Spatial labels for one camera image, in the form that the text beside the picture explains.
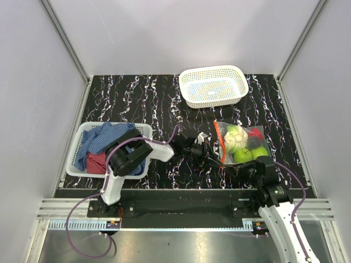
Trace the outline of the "clear zip top bag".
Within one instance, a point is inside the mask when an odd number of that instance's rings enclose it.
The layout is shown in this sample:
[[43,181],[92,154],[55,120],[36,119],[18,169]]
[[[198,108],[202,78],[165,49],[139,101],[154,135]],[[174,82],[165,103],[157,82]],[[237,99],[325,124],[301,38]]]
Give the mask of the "clear zip top bag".
[[243,127],[225,122],[213,122],[219,144],[219,158],[225,165],[239,165],[271,156],[263,126]]

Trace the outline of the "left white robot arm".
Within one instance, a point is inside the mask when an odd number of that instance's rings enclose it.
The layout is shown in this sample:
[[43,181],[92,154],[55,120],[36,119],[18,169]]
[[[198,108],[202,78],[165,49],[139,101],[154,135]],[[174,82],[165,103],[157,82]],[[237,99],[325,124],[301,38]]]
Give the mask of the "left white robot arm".
[[148,171],[149,160],[155,159],[168,162],[176,155],[187,155],[195,160],[198,167],[223,168],[223,162],[211,150],[207,135],[188,136],[185,132],[172,132],[166,142],[156,141],[143,136],[133,129],[105,148],[105,181],[100,190],[102,201],[99,210],[107,217],[118,212],[118,201],[127,176],[143,166],[142,171]]

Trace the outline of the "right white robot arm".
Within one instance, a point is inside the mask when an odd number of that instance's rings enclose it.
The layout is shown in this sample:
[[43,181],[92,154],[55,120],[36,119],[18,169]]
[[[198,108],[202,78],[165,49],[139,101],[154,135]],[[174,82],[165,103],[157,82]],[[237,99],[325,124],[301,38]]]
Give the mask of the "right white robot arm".
[[[294,204],[289,188],[280,181],[276,167],[286,170],[302,188],[303,196],[298,204]],[[238,182],[247,182],[255,189],[250,197],[249,211],[265,222],[281,262],[320,262],[297,217],[297,210],[304,203],[307,193],[289,168],[268,156],[260,156],[243,164],[225,164],[223,168],[234,170]]]

